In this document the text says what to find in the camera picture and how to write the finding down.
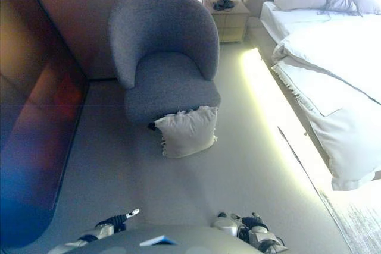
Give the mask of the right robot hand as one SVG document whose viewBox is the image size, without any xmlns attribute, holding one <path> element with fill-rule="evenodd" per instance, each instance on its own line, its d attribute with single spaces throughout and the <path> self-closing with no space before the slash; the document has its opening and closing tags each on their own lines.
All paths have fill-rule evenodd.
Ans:
<svg viewBox="0 0 381 254">
<path fill-rule="evenodd" d="M 268 227 L 263 223 L 261 217 L 253 212 L 251 216 L 242 217 L 240 228 L 250 230 L 253 233 L 267 233 L 269 231 Z"/>
</svg>

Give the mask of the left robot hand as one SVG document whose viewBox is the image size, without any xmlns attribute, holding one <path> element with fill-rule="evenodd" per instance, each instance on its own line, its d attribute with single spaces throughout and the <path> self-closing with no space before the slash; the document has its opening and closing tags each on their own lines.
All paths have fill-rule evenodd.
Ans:
<svg viewBox="0 0 381 254">
<path fill-rule="evenodd" d="M 101 225 L 106 225 L 106 224 L 110 224 L 114 227 L 114 232 L 115 233 L 118 233 L 118 232 L 121 232 L 121 231 L 124 231 L 126 230 L 126 221 L 128 219 L 130 219 L 131 217 L 137 215 L 138 213 L 140 213 L 140 209 L 134 209 L 133 211 L 131 212 L 128 212 L 126 214 L 121 214 L 121 215 L 115 215 L 113 217 L 110 217 L 106 220 L 103 220 L 99 223 L 97 223 L 97 227 L 98 226 L 101 226 Z"/>
</svg>

